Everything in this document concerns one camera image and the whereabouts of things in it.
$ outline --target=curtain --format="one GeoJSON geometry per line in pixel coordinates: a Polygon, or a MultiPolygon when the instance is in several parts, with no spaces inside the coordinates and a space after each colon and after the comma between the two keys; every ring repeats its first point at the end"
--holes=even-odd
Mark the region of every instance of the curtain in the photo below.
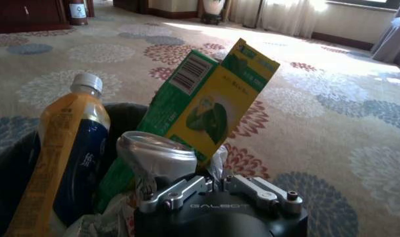
{"type": "Polygon", "coordinates": [[[280,32],[289,36],[310,38],[325,0],[236,0],[230,20],[253,27],[280,32]]]}
{"type": "Polygon", "coordinates": [[[233,0],[230,9],[230,21],[241,23],[248,27],[254,27],[260,0],[233,0]]]}
{"type": "Polygon", "coordinates": [[[400,8],[392,26],[386,29],[370,51],[374,60],[400,66],[400,8]]]}

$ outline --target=flower pot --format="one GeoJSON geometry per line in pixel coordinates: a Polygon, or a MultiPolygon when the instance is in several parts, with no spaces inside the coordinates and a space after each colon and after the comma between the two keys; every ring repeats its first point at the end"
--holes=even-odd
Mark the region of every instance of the flower pot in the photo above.
{"type": "Polygon", "coordinates": [[[204,0],[204,10],[208,14],[220,15],[225,0],[204,0]]]}

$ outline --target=window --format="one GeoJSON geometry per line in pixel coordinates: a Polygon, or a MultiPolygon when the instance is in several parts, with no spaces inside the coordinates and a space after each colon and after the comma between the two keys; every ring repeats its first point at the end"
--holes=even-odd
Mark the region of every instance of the window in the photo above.
{"type": "Polygon", "coordinates": [[[398,9],[400,0],[332,0],[356,5],[373,6],[389,9],[398,9]]]}

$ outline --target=floral carpet pattern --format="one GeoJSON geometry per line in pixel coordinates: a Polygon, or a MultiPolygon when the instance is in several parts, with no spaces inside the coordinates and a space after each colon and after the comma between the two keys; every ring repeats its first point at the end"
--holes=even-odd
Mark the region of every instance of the floral carpet pattern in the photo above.
{"type": "Polygon", "coordinates": [[[222,60],[244,38],[281,67],[224,142],[225,172],[300,193],[310,237],[400,237],[400,68],[314,39],[94,4],[88,26],[0,34],[0,153],[77,73],[102,79],[104,102],[148,105],[190,50],[222,60]]]}

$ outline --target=fire extinguisher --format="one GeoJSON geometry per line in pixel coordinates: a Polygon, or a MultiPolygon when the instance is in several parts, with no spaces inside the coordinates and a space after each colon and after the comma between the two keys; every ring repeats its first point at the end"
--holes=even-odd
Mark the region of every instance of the fire extinguisher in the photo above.
{"type": "Polygon", "coordinates": [[[69,0],[69,23],[70,25],[86,25],[84,0],[69,0]]]}

